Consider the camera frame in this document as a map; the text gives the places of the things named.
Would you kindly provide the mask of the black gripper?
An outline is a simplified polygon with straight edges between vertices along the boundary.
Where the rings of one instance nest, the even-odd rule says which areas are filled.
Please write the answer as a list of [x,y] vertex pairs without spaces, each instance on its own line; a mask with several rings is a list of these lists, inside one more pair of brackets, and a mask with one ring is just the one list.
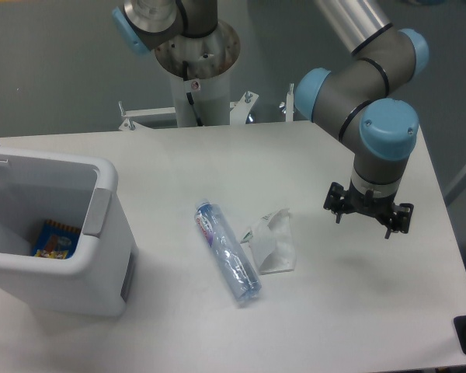
[[414,211],[411,203],[395,204],[396,193],[387,197],[374,197],[371,191],[361,193],[353,183],[349,189],[332,182],[326,195],[323,208],[336,216],[336,223],[340,223],[344,214],[362,214],[375,218],[387,230],[385,238],[389,239],[392,233],[408,234]]

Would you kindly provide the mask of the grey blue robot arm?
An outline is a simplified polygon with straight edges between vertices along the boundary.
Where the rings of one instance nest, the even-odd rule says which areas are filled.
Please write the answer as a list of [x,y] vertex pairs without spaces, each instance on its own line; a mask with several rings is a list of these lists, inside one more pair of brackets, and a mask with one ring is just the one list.
[[[297,111],[354,154],[349,186],[332,183],[324,208],[336,217],[374,218],[388,234],[407,233],[414,207],[396,204],[395,196],[419,117],[391,94],[426,67],[428,44],[414,30],[396,29],[375,1],[317,6],[353,56],[340,72],[311,70],[294,90]],[[240,43],[215,1],[124,1],[112,17],[134,53],[153,52],[176,80],[180,127],[231,123],[228,73]]]

